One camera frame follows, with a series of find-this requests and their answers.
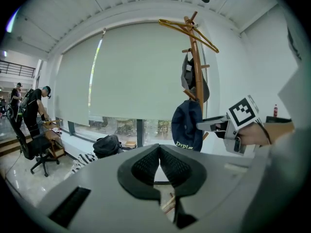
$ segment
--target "metal railing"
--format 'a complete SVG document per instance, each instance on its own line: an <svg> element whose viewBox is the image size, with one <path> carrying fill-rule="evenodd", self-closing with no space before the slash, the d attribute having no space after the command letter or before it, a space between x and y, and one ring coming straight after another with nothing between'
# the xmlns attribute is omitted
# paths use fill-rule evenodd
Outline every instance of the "metal railing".
<svg viewBox="0 0 311 233"><path fill-rule="evenodd" d="M35 68L18 65L7 61L0 61L0 72L33 78Z"/></svg>

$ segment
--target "chair backrest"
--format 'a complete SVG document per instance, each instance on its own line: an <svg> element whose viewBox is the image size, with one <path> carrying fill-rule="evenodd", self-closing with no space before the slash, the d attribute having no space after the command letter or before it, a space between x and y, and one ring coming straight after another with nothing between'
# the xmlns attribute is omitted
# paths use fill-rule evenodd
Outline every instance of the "chair backrest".
<svg viewBox="0 0 311 233"><path fill-rule="evenodd" d="M23 134L23 132L20 130L20 128L18 127L17 123L14 120L14 111L12 109L11 106L8 107L7 110L7 118L9 119L9 122L16 134L16 137L20 143L20 147L23 151L23 154L25 156L25 158L32 160L34 158L34 155L31 153L30 149L28 148L27 142L26 142L26 137Z"/></svg>

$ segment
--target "bottle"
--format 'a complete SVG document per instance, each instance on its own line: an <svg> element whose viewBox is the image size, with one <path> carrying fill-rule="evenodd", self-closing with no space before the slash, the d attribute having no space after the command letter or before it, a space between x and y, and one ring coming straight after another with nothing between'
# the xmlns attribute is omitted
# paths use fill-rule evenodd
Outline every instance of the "bottle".
<svg viewBox="0 0 311 233"><path fill-rule="evenodd" d="M275 105L275 107L274 107L273 116L277 117L277 105Z"/></svg>

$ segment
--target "stairs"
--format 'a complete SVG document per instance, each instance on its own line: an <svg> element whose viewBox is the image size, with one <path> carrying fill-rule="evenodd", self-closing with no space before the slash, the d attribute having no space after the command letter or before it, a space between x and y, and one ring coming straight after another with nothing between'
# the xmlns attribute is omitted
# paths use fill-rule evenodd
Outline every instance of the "stairs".
<svg viewBox="0 0 311 233"><path fill-rule="evenodd" d="M30 142L31 140L32 138L30 135L26 136L27 143ZM0 157L17 150L20 150L20 144L17 139L0 142Z"/></svg>

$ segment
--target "chair seat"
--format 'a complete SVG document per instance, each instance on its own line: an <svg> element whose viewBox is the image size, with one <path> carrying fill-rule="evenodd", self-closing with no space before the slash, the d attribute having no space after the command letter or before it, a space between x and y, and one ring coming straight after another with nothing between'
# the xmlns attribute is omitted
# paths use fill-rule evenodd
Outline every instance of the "chair seat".
<svg viewBox="0 0 311 233"><path fill-rule="evenodd" d="M40 149L45 152L51 146L51 143L44 136L39 136L33 139L31 142L27 143L28 148L32 149L34 153L39 153Z"/></svg>

